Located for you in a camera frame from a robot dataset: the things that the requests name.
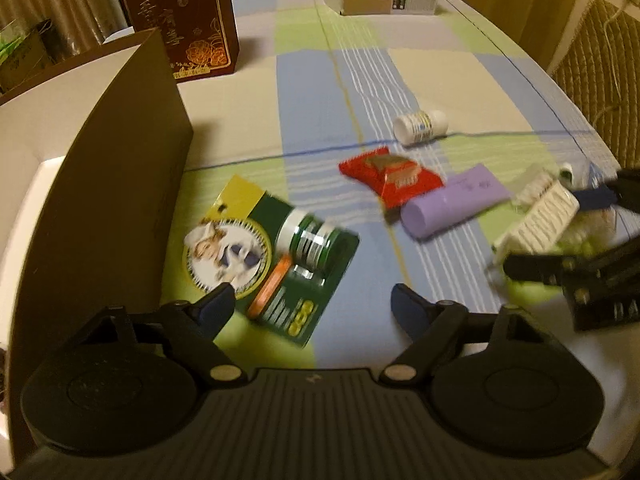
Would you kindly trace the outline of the brown open storage box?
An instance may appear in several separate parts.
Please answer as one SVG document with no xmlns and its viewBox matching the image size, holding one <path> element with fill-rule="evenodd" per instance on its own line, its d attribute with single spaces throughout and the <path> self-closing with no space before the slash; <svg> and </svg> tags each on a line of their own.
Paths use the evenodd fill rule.
<svg viewBox="0 0 640 480">
<path fill-rule="evenodd" d="M 1 99 L 1 345 L 14 462 L 35 448 L 20 396 L 107 306 L 148 312 L 193 129 L 162 36 L 136 32 Z"/>
</svg>

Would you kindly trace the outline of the checkered tablecloth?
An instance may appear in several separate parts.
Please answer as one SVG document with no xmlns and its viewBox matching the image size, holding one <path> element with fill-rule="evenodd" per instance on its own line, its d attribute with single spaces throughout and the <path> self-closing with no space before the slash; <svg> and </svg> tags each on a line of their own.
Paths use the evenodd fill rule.
<svg viewBox="0 0 640 480">
<path fill-rule="evenodd" d="M 398 377 L 422 298 L 521 307 L 602 387 L 590 451 L 639 433 L 639 322 L 584 330 L 580 258 L 639 219 L 587 203 L 618 163 L 556 83 L 461 0 L 343 16 L 323 0 L 234 0 L 234 73 L 179 84 L 193 126 L 160 299 L 220 285 L 240 367 Z"/>
</svg>

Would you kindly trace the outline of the dark red gift box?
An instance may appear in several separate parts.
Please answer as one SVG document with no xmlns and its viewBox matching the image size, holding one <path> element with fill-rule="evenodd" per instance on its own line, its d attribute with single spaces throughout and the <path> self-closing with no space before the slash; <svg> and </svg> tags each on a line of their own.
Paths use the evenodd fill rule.
<svg viewBox="0 0 640 480">
<path fill-rule="evenodd" d="M 160 31 L 176 81 L 235 71 L 240 44 L 231 0 L 124 0 L 124 3 L 134 30 Z"/>
</svg>

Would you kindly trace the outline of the red snack packet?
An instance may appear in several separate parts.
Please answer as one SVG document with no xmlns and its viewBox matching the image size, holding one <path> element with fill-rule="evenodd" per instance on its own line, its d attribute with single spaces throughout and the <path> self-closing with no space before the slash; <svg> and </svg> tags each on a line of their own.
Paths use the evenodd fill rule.
<svg viewBox="0 0 640 480">
<path fill-rule="evenodd" d="M 338 164 L 338 170 L 367 185 L 386 209 L 404 206 L 409 200 L 444 186 L 438 174 L 413 159 L 392 153 L 387 146 L 346 159 Z"/>
</svg>

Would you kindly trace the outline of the cotton swab bag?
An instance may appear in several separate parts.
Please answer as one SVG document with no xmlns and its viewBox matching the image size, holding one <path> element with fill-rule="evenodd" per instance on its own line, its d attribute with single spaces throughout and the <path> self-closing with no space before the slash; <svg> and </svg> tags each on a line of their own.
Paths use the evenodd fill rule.
<svg viewBox="0 0 640 480">
<path fill-rule="evenodd" d="M 579 211 L 558 241 L 563 254 L 592 257 L 610 248 L 616 237 L 613 208 Z"/>
</svg>

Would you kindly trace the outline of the white plastic comb holder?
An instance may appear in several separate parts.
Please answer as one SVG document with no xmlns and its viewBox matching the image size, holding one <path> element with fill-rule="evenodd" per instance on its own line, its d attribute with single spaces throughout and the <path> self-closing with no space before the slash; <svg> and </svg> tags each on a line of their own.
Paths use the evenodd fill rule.
<svg viewBox="0 0 640 480">
<path fill-rule="evenodd" d="M 511 254 L 546 254 L 570 226 L 579 210 L 575 196 L 558 180 L 552 182 L 526 215 L 495 240 L 495 263 Z"/>
</svg>

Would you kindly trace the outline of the white pill bottle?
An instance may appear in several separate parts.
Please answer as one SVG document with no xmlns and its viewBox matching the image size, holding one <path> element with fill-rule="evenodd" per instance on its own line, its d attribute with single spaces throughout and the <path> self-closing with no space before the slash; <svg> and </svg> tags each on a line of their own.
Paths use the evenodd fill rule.
<svg viewBox="0 0 640 480">
<path fill-rule="evenodd" d="M 417 110 L 396 117 L 392 130 L 396 140 L 410 148 L 446 136 L 448 126 L 448 118 L 441 110 Z"/>
</svg>

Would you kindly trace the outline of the cardboard boxes pile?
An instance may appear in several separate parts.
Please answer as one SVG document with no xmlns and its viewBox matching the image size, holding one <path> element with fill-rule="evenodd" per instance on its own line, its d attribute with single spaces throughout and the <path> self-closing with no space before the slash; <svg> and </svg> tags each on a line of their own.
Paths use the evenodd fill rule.
<svg viewBox="0 0 640 480">
<path fill-rule="evenodd" d="M 13 20 L 1 29 L 1 92 L 6 93 L 55 62 L 55 28 L 50 20 L 28 28 Z"/>
</svg>

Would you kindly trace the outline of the green blister card package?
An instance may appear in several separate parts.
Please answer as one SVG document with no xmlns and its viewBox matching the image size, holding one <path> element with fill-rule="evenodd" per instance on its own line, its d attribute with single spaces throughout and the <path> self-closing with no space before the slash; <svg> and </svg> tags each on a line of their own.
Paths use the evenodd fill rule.
<svg viewBox="0 0 640 480">
<path fill-rule="evenodd" d="M 232 177 L 183 239 L 193 284 L 229 284 L 235 309 L 303 347 L 359 246 L 359 236 Z"/>
</svg>

